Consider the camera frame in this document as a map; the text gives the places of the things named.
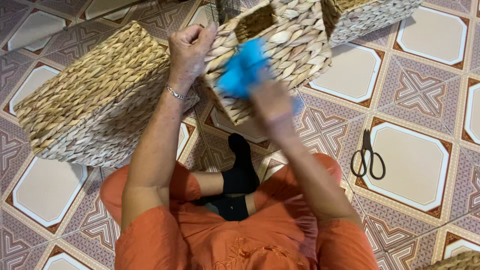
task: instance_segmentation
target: hand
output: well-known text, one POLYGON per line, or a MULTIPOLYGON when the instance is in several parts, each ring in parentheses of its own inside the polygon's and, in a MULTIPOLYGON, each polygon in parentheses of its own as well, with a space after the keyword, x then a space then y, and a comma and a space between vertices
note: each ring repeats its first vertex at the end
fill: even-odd
POLYGON ((252 91, 258 120, 267 136, 279 147, 289 147, 299 139, 293 127, 292 99, 281 82, 264 81, 252 91))
POLYGON ((207 54, 216 36, 216 24, 207 28, 191 25, 174 32, 168 39, 170 48, 170 78, 168 85, 180 95, 185 95, 196 77, 205 67, 207 54))

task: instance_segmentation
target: wire rack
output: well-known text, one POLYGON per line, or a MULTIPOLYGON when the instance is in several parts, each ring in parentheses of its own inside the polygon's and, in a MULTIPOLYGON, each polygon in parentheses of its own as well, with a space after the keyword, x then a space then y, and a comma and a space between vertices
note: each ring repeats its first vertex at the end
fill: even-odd
POLYGON ((206 6, 205 13, 209 23, 222 25, 240 14, 240 0, 215 0, 206 6))

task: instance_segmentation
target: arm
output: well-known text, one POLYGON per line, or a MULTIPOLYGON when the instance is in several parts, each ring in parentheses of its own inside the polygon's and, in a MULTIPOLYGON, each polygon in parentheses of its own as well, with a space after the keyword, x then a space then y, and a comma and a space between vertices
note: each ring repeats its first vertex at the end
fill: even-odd
MULTIPOLYGON (((216 25, 191 25, 170 36, 168 86, 185 96, 204 69, 204 57, 216 36, 216 25)), ((184 101, 164 89, 155 112, 133 152, 122 194, 121 229, 143 212, 169 204, 170 178, 175 167, 184 101)))
POLYGON ((297 137, 292 124, 291 100, 285 88, 280 83, 266 81, 253 91, 252 99, 267 135, 286 155, 317 220, 344 219, 363 228, 344 192, 297 137))

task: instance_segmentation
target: silver bracelet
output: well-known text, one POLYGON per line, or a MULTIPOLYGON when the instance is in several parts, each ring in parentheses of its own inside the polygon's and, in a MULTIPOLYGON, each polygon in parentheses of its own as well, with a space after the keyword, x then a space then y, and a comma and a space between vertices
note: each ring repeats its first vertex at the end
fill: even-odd
POLYGON ((165 85, 167 87, 167 90, 176 98, 180 98, 181 100, 187 100, 188 97, 186 96, 182 96, 182 95, 179 95, 177 93, 175 93, 175 91, 173 91, 173 89, 171 87, 169 87, 168 85, 165 85))

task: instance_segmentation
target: black sock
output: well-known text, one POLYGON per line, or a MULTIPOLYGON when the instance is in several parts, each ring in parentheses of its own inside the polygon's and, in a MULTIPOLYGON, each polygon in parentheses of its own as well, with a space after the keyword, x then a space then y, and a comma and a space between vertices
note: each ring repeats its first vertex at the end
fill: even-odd
POLYGON ((218 214, 226 221, 242 221, 248 217, 245 196, 223 198, 213 201, 211 204, 218 209, 218 214))
POLYGON ((257 189, 260 181, 252 165, 250 145, 239 134, 228 136, 228 146, 235 153, 233 168, 222 172, 223 193, 251 193, 257 189))

